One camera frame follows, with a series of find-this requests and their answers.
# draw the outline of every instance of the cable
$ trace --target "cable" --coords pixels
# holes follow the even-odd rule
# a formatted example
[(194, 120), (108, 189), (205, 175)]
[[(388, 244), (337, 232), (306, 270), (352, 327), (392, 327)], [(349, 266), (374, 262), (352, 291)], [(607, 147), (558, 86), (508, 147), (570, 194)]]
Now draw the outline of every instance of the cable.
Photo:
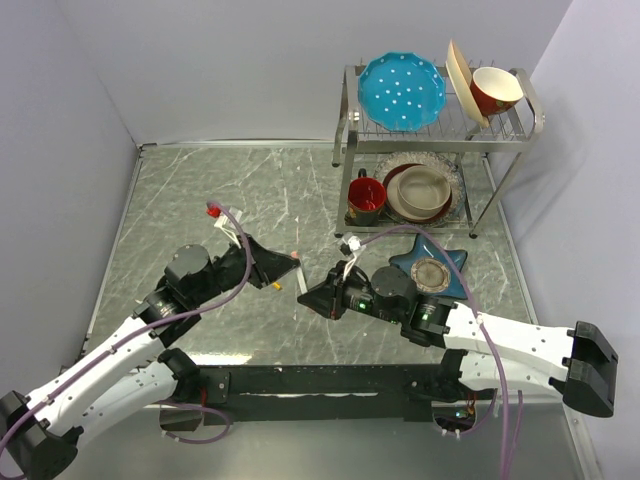
[[(138, 330), (130, 333), (129, 335), (123, 337), (118, 342), (114, 343), (112, 345), (112, 350), (117, 350), (118, 348), (122, 347), (126, 343), (130, 342), (132, 339), (138, 337), (139, 335), (142, 335), (143, 333), (153, 330), (155, 328), (162, 327), (172, 322), (177, 322), (178, 320), (182, 320), (183, 318), (191, 317), (193, 315), (200, 315), (202, 313), (210, 312), (211, 310), (215, 310), (216, 308), (226, 305), (231, 300), (233, 300), (236, 296), (238, 296), (240, 291), (247, 284), (249, 280), (249, 275), (251, 274), (251, 266), (253, 264), (253, 258), (251, 257), (251, 246), (249, 245), (249, 239), (247, 238), (247, 235), (244, 233), (244, 231), (242, 230), (242, 227), (237, 222), (237, 220), (233, 217), (233, 215), (231, 215), (231, 213), (225, 207), (223, 207), (222, 205), (214, 201), (208, 201), (207, 207), (218, 207), (220, 211), (229, 218), (233, 226), (236, 227), (236, 230), (238, 231), (238, 235), (240, 235), (240, 239), (242, 241), (242, 246), (245, 249), (246, 260), (247, 260), (247, 264), (244, 270), (244, 276), (242, 277), (242, 280), (236, 286), (236, 288), (234, 288), (233, 291), (222, 300), (219, 300), (207, 307), (202, 307), (197, 310), (192, 310), (190, 312), (179, 313), (177, 315), (173, 315), (171, 317), (163, 318), (153, 323), (149, 323), (148, 325), (145, 325), (144, 327), (139, 328)], [(100, 355), (98, 355), (96, 358), (94, 358), (92, 361), (90, 361), (84, 367), (78, 370), (78, 372), (72, 377), (70, 377), (66, 382), (63, 382), (58, 388), (56, 388), (53, 392), (51, 392), (50, 395), (45, 397), (43, 401), (36, 404), (27, 413), (25, 413), (22, 417), (16, 420), (16, 422), (7, 431), (5, 436), (2, 437), (2, 439), (0, 439), (0, 457), (2, 456), (2, 453), (4, 452), (4, 450), (7, 448), (7, 444), (9, 443), (9, 440), (11, 440), (11, 437), (15, 435), (15, 433), (20, 429), (20, 427), (22, 427), (27, 422), (27, 420), (29, 420), (34, 415), (36, 415), (40, 410), (42, 410), (47, 405), (47, 403), (50, 403), (51, 401), (55, 400), (58, 396), (62, 394), (62, 392), (64, 392), (67, 388), (69, 388), (71, 385), (76, 383), (80, 378), (86, 375), (87, 372), (95, 368), (96, 365), (104, 361), (104, 359), (109, 357), (109, 355), (111, 355), (110, 350), (106, 350), (102, 352)], [(25, 475), (19, 475), (17, 477), (5, 477), (0, 472), (0, 480), (22, 480), (24, 478), (25, 478)]]
[[(467, 298), (469, 300), (469, 307), (473, 312), (473, 316), (477, 319), (479, 315), (478, 304), (476, 303), (475, 298), (473, 298), (473, 295), (471, 294), (469, 285), (467, 284), (466, 280), (458, 270), (458, 267), (456, 266), (456, 264), (453, 262), (453, 260), (451, 260), (451, 257), (449, 257), (449, 254), (447, 253), (447, 251), (444, 248), (442, 248), (442, 246), (426, 231), (416, 227), (415, 225), (398, 225), (396, 227), (391, 227), (388, 230), (385, 230), (384, 232), (377, 233), (372, 237), (366, 238), (362, 240), (360, 244), (366, 245), (375, 240), (378, 240), (383, 236), (389, 235), (390, 233), (397, 232), (400, 230), (413, 230), (414, 232), (422, 235), (423, 237), (431, 241), (431, 243), (433, 243), (433, 245), (438, 249), (438, 251), (440, 251), (440, 253), (444, 255), (444, 258), (449, 264), (449, 267), (451, 268), (455, 276), (458, 277), (458, 280), (460, 280), (464, 293), (467, 295)], [(496, 347), (496, 344), (493, 343), (493, 340), (491, 340), (491, 337), (489, 336), (489, 332), (487, 332), (487, 329), (484, 326), (484, 323), (479, 322), (479, 327), (480, 327), (480, 331), (484, 335), (485, 340), (487, 341), (487, 345), (489, 346), (489, 350), (491, 350), (491, 354), (493, 355), (493, 358), (496, 360), (496, 367), (498, 368), (498, 375), (500, 377), (500, 388), (502, 390), (502, 403), (504, 406), (503, 408), (504, 413), (502, 417), (502, 446), (500, 448), (500, 478), (502, 478), (503, 480), (506, 480), (507, 477), (505, 476), (505, 470), (507, 467), (507, 459), (508, 459), (507, 443), (509, 440), (509, 391), (507, 389), (507, 376), (504, 372), (504, 366), (502, 365), (502, 361), (500, 360), (500, 354), (498, 353), (498, 348)]]
[(522, 426), (522, 412), (524, 410), (524, 399), (522, 397), (522, 390), (518, 390), (518, 417), (516, 418), (516, 428), (513, 431), (513, 439), (511, 440), (511, 450), (509, 451), (509, 459), (507, 460), (507, 467), (505, 475), (509, 477), (511, 471), (511, 463), (516, 456), (516, 444), (518, 442), (518, 435), (520, 435), (520, 427)]
[(215, 437), (207, 438), (204, 440), (191, 440), (189, 438), (179, 437), (175, 433), (171, 433), (167, 431), (164, 432), (165, 436), (175, 440), (176, 442), (187, 443), (189, 445), (206, 445), (208, 443), (213, 443), (220, 440), (229, 432), (229, 429), (231, 428), (231, 419), (229, 418), (229, 416), (226, 413), (221, 412), (220, 410), (216, 410), (215, 408), (201, 407), (200, 405), (188, 405), (184, 403), (174, 403), (174, 402), (169, 402), (167, 400), (158, 402), (158, 405), (167, 405), (169, 407), (175, 407), (181, 410), (194, 410), (196, 412), (213, 413), (214, 415), (217, 415), (218, 417), (222, 418), (222, 420), (224, 420), (224, 423), (225, 423), (224, 430), (218, 435), (216, 435)]

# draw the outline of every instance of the small red object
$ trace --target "small red object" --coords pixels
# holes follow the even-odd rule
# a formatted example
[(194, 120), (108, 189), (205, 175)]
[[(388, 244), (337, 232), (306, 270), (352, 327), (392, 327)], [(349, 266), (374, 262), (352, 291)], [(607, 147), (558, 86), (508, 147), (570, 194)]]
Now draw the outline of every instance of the small red object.
[(218, 207), (211, 207), (207, 209), (207, 215), (211, 215), (213, 218), (218, 218), (222, 211)]

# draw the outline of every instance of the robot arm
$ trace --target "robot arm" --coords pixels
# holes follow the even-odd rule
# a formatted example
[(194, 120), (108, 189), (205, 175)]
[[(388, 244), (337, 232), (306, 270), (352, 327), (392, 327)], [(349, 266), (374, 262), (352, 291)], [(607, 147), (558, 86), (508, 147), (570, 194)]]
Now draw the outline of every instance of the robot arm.
[(578, 322), (573, 329), (541, 327), (482, 313), (453, 300), (419, 293), (395, 266), (378, 269), (371, 280), (341, 260), (321, 284), (298, 302), (337, 320), (347, 310), (400, 325), (412, 343), (447, 349), (459, 362), (457, 382), (467, 392), (500, 387), (495, 359), (480, 331), (483, 322), (496, 344), (510, 389), (561, 396), (587, 415), (613, 415), (618, 357), (597, 327)]
[[(253, 260), (248, 281), (256, 288), (270, 285), (300, 265), (297, 259), (264, 249), (249, 235), (247, 239)], [(11, 392), (0, 399), (3, 437), (19, 419), (30, 411), (33, 414), (7, 446), (27, 478), (55, 478), (73, 461), (78, 448), (110, 426), (146, 405), (167, 398), (181, 401), (197, 389), (198, 367), (179, 349), (165, 349), (193, 327), (200, 315), (150, 329), (117, 345), (157, 320), (195, 310), (236, 287), (245, 268), (246, 252), (237, 244), (213, 261), (200, 245), (180, 248), (156, 289), (105, 342), (26, 397)], [(91, 374), (82, 374), (101, 357)], [(149, 361), (153, 363), (129, 375)], [(72, 385), (52, 400), (56, 389), (71, 379), (75, 379)], [(41, 403), (45, 406), (36, 411)]]

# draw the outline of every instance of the dish rack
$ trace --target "dish rack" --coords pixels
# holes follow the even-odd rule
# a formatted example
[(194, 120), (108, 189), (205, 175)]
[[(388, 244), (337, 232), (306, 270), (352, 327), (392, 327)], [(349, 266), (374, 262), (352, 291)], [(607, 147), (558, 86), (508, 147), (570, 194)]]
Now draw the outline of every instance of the dish rack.
[[(471, 63), (469, 65), (472, 72), (481, 66), (482, 62), (477, 67)], [(484, 154), (485, 157), (489, 153), (512, 153), (514, 156), (507, 172), (500, 184), (493, 189), (491, 198), (477, 220), (472, 217), (469, 195), (466, 195), (464, 208), (461, 209), (457, 220), (438, 227), (429, 227), (428, 224), (422, 225), (430, 232), (468, 233), (471, 238), (476, 238), (486, 221), (487, 212), (491, 208), (497, 207), (516, 173), (524, 164), (531, 147), (542, 133), (544, 113), (529, 77), (521, 68), (510, 70), (519, 80), (529, 108), (526, 109), (524, 105), (519, 104), (505, 113), (494, 115), (490, 118), (489, 126), (481, 128), (464, 113), (454, 93), (447, 69), (438, 67), (438, 72), (447, 83), (447, 103), (436, 122), (409, 133), (386, 130), (367, 117), (358, 101), (358, 76), (365, 67), (365, 65), (347, 65), (344, 69), (340, 118), (336, 129), (332, 160), (334, 167), (343, 165), (335, 235), (341, 237), (346, 232), (375, 233), (396, 224), (384, 215), (381, 216), (377, 225), (368, 227), (351, 225), (345, 219), (348, 208), (349, 184), (357, 174), (354, 168), (375, 166), (380, 154), (394, 152), (452, 153), (455, 154), (453, 162), (460, 169), (464, 179), (462, 159), (466, 153), (476, 152)], [(347, 142), (346, 145), (343, 145), (345, 130)], [(485, 161), (482, 155), (478, 158)]]

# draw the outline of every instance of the brown plate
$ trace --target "brown plate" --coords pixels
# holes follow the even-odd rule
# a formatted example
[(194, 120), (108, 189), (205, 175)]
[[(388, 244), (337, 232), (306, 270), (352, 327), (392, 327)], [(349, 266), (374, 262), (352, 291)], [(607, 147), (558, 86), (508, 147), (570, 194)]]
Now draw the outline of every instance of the brown plate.
[[(393, 177), (401, 174), (402, 172), (404, 172), (409, 167), (414, 167), (416, 165), (420, 165), (420, 164), (419, 163), (406, 163), (404, 165), (400, 165), (398, 167), (395, 167), (384, 178), (384, 181), (382, 182), (382, 185), (384, 185), (384, 188), (386, 189), (389, 186), (389, 183), (391, 182), (391, 179)], [(411, 222), (411, 223), (417, 223), (417, 224), (421, 225), (421, 224), (424, 224), (424, 223), (435, 222), (439, 218), (443, 217), (445, 215), (445, 213), (447, 213), (449, 207), (451, 206), (451, 201), (452, 201), (452, 196), (449, 195), (449, 199), (446, 201), (446, 203), (443, 205), (442, 209), (440, 209), (440, 211), (438, 213), (436, 213), (435, 215), (433, 215), (431, 217), (427, 217), (427, 218), (424, 218), (424, 219), (417, 219), (416, 217), (413, 217), (413, 216), (404, 215), (401, 212), (399, 212), (398, 210), (396, 210), (395, 208), (393, 208), (391, 206), (391, 203), (389, 202), (389, 195), (388, 194), (387, 194), (386, 207), (387, 207), (388, 210), (391, 210), (391, 212), (395, 213), (399, 217), (402, 217), (406, 221)]]

